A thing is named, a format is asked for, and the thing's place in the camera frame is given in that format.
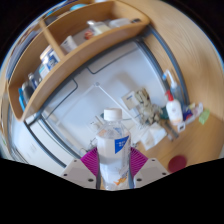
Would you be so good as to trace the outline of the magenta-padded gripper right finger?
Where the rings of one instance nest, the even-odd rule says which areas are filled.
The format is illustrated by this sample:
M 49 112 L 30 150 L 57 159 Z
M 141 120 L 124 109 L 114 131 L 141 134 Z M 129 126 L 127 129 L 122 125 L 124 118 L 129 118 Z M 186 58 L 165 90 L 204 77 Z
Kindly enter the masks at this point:
M 169 172 L 156 158 L 147 158 L 139 150 L 132 148 L 129 161 L 129 187 L 143 187 L 167 176 Z

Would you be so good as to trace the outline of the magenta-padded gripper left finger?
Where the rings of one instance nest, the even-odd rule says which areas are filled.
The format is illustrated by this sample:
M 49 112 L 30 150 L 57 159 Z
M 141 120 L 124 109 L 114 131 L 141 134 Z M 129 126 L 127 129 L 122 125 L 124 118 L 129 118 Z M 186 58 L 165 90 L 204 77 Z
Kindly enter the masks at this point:
M 61 177 L 84 188 L 100 188 L 100 168 L 97 149 L 87 152 L 81 159 L 73 159 Z

